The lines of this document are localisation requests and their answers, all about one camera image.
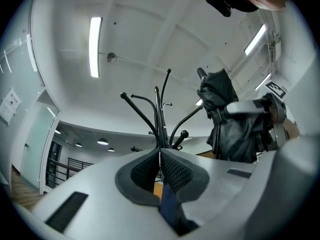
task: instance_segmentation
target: round ceiling light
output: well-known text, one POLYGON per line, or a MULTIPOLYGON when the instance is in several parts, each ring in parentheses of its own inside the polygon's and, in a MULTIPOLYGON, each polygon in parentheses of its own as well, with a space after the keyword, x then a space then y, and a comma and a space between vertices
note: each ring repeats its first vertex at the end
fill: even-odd
POLYGON ((100 138, 98 141, 97 141, 100 145, 108 145, 108 141, 107 139, 105 138, 100 138))

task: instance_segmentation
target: white paper notice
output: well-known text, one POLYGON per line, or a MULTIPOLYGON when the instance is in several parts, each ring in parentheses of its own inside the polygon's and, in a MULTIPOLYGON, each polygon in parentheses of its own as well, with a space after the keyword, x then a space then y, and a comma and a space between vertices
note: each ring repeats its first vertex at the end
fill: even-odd
POLYGON ((10 108, 10 105, 3 100, 0 105, 0 117, 2 117, 7 124, 10 124, 11 118, 13 117, 15 112, 13 112, 10 108))
POLYGON ((5 96, 4 100, 7 102, 7 104, 10 106, 13 112, 16 112, 18 106, 21 103, 21 100, 12 88, 9 91, 9 93, 5 96))

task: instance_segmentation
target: black cap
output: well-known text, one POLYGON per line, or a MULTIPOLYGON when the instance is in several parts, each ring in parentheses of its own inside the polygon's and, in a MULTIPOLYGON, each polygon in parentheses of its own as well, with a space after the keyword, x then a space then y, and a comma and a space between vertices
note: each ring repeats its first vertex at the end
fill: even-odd
POLYGON ((224 0, 232 8, 245 13, 252 13, 258 10, 259 8, 253 5, 249 0, 224 0))

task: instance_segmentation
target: black rectangular strip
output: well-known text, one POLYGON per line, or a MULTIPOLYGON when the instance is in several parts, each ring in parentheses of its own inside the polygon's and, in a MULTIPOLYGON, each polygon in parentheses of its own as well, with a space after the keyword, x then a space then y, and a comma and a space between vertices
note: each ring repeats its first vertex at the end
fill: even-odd
POLYGON ((87 197, 88 195, 85 193, 74 192, 45 223, 54 230, 63 233, 87 197))
POLYGON ((230 169, 227 171, 227 173, 232 174, 232 175, 236 175, 236 176, 239 176, 242 178, 247 178, 247 179, 249 179, 252 174, 251 172, 246 172, 246 171, 237 170, 237 169, 230 169))

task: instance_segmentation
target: umbrella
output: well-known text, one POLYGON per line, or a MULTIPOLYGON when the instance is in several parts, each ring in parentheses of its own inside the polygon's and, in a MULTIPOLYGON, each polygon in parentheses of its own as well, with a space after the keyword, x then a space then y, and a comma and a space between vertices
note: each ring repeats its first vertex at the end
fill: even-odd
POLYGON ((264 121, 259 115, 229 117, 224 108, 239 101, 232 82, 223 69, 209 73, 203 80, 198 95, 214 128, 207 140, 217 159, 253 163, 257 160, 256 134, 263 131, 264 121))

